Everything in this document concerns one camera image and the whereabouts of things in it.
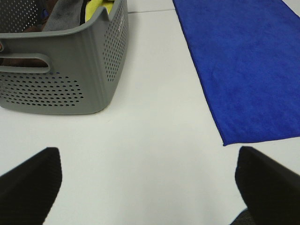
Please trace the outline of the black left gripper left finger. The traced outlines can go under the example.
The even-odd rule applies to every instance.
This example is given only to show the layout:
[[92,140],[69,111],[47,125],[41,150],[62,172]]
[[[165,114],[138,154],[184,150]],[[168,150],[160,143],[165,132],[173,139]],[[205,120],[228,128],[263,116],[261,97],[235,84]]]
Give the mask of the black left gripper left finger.
[[0,177],[0,223],[41,225],[62,183],[58,148],[48,147]]

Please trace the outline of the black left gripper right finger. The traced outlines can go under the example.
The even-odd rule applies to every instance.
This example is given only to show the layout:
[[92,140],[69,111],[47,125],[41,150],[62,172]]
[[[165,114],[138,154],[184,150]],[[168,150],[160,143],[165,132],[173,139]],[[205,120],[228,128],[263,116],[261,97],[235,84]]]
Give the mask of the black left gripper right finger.
[[235,181],[246,204],[240,225],[298,225],[300,176],[253,147],[239,150]]

